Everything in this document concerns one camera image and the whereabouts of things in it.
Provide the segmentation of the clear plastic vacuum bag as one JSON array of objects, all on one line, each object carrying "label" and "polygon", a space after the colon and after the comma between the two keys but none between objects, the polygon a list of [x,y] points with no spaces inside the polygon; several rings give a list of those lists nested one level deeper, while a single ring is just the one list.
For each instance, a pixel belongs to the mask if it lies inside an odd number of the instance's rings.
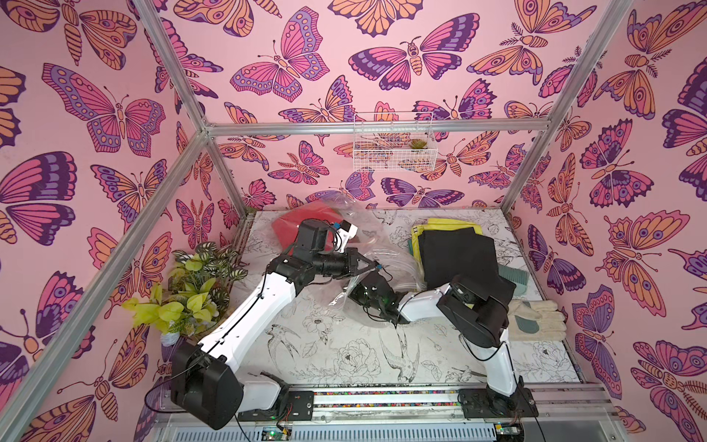
[{"label": "clear plastic vacuum bag", "polygon": [[302,204],[280,215],[272,231],[283,250],[266,274],[283,276],[295,296],[327,309],[352,305],[352,317],[370,326],[410,323],[401,310],[423,291],[423,276],[355,199],[335,192]]}]

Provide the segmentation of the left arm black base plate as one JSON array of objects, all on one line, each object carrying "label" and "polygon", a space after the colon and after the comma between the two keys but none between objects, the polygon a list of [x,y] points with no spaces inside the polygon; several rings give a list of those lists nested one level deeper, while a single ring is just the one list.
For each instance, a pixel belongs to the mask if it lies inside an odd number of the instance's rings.
[{"label": "left arm black base plate", "polygon": [[255,409],[239,413],[237,418],[242,422],[311,421],[313,411],[314,392],[295,390],[294,392],[281,392],[270,409]]}]

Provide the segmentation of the yellow garment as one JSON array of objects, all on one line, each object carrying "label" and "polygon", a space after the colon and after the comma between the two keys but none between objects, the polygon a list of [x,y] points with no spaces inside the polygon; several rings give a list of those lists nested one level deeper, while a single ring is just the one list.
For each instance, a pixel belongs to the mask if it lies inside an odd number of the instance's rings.
[{"label": "yellow garment", "polygon": [[471,228],[476,234],[482,235],[482,227],[469,221],[450,219],[450,218],[429,218],[425,224],[415,225],[411,228],[412,244],[414,245],[416,263],[421,272],[423,272],[423,261],[420,246],[420,237],[426,231],[455,231],[465,228]]}]

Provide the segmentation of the red garment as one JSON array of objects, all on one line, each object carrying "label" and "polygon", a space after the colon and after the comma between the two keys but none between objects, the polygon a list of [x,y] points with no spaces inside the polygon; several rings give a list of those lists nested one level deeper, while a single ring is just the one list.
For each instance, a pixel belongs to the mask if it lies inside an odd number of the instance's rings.
[{"label": "red garment", "polygon": [[322,201],[304,204],[289,210],[272,222],[272,230],[283,249],[296,239],[299,225],[307,219],[327,221],[331,224],[341,223],[344,220],[338,212]]}]

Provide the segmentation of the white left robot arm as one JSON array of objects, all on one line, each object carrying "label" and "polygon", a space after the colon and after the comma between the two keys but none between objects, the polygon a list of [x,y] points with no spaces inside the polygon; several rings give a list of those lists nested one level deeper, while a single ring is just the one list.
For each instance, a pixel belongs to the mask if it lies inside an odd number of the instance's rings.
[{"label": "white left robot arm", "polygon": [[285,383],[269,374],[239,379],[239,368],[266,327],[317,277],[349,279],[379,270],[378,262],[349,246],[357,230],[348,221],[302,221],[294,242],[268,263],[250,296],[197,344],[177,348],[169,381],[171,401],[213,430],[239,413],[279,414]]}]

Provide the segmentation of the dark grey garment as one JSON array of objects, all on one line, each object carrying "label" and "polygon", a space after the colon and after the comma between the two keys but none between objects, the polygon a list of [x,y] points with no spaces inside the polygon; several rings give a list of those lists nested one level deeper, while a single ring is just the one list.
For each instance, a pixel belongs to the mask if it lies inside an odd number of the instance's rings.
[{"label": "dark grey garment", "polygon": [[482,293],[513,296],[516,285],[500,276],[492,238],[478,234],[473,228],[425,230],[419,244],[423,277],[429,289],[463,276]]}]

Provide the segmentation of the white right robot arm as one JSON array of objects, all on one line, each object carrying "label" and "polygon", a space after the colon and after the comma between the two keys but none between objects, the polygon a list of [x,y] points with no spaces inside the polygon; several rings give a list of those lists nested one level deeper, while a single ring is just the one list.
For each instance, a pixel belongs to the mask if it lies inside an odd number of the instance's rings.
[{"label": "white right robot arm", "polygon": [[478,279],[458,274],[441,287],[403,294],[378,273],[348,290],[348,298],[374,320],[393,325],[445,318],[461,334],[471,355],[484,364],[487,390],[510,398],[518,381],[512,367],[509,307],[517,285],[499,276]]}]

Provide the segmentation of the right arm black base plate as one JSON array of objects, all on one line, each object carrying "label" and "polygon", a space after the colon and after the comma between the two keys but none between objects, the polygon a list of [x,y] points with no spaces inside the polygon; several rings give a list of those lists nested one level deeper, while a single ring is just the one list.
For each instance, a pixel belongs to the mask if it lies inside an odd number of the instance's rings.
[{"label": "right arm black base plate", "polygon": [[517,387],[510,397],[489,388],[462,389],[458,393],[458,403],[467,419],[519,419],[539,416],[531,391],[522,386]]}]

